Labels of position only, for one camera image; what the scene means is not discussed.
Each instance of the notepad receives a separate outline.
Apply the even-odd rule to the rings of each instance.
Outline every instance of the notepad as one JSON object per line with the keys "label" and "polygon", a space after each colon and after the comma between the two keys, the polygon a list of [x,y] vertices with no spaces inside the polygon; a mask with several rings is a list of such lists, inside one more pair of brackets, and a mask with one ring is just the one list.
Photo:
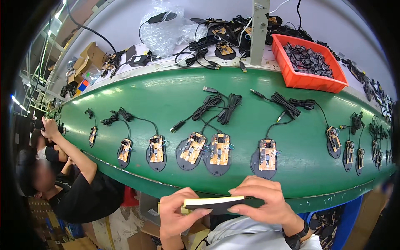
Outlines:
{"label": "notepad", "polygon": [[189,210],[195,210],[196,208],[212,208],[210,214],[218,215],[228,213],[228,208],[243,202],[243,195],[218,198],[185,199],[183,207]]}

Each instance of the fingernail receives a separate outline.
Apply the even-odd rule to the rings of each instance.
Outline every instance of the fingernail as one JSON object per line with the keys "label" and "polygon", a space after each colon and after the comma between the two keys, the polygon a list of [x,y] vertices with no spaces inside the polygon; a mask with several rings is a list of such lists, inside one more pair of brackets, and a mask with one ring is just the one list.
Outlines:
{"label": "fingernail", "polygon": [[239,209],[237,209],[237,208],[228,208],[227,210],[228,210],[228,212],[233,213],[233,214],[239,212]]}
{"label": "fingernail", "polygon": [[203,215],[207,215],[212,212],[212,208],[203,211]]}

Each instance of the human hand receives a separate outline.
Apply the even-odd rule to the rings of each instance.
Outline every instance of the human hand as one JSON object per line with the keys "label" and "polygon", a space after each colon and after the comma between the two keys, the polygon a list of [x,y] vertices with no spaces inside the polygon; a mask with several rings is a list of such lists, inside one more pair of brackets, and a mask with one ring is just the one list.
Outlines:
{"label": "human hand", "polygon": [[199,196],[189,187],[183,188],[160,200],[160,236],[169,238],[184,232],[194,222],[211,213],[212,209],[197,208],[188,215],[182,215],[181,206],[185,199],[196,199]]}
{"label": "human hand", "polygon": [[54,137],[61,135],[60,132],[58,131],[58,126],[54,119],[47,119],[43,116],[42,122],[45,129],[45,131],[42,130],[42,135],[44,137],[53,140]]}
{"label": "human hand", "polygon": [[229,192],[234,196],[252,196],[263,199],[265,202],[259,208],[238,204],[228,209],[231,213],[245,215],[255,221],[267,224],[284,225],[296,220],[296,214],[283,198],[279,182],[257,176],[247,176],[237,188],[233,188]]}
{"label": "human hand", "polygon": [[68,162],[71,164],[71,165],[75,165],[75,163],[74,163],[74,161],[71,159],[71,157],[69,157],[68,156]]}

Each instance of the red stool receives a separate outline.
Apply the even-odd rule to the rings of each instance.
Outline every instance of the red stool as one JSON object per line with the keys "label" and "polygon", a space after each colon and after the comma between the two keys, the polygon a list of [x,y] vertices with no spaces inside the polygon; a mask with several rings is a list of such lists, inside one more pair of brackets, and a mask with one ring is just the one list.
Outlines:
{"label": "red stool", "polygon": [[135,190],[131,187],[125,186],[124,202],[121,204],[121,206],[127,207],[127,206],[139,205],[139,201],[134,198],[135,196],[136,196]]}

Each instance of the black hair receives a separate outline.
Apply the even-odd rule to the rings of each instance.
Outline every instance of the black hair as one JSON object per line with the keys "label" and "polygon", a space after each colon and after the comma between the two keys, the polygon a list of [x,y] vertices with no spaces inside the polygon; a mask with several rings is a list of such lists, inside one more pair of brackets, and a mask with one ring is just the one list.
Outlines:
{"label": "black hair", "polygon": [[40,137],[43,137],[42,132],[39,129],[33,130],[32,136],[30,137],[30,145],[36,151],[38,150],[38,143]]}
{"label": "black hair", "polygon": [[22,192],[26,196],[34,196],[38,191],[33,187],[36,170],[36,151],[23,149],[18,154],[16,172]]}

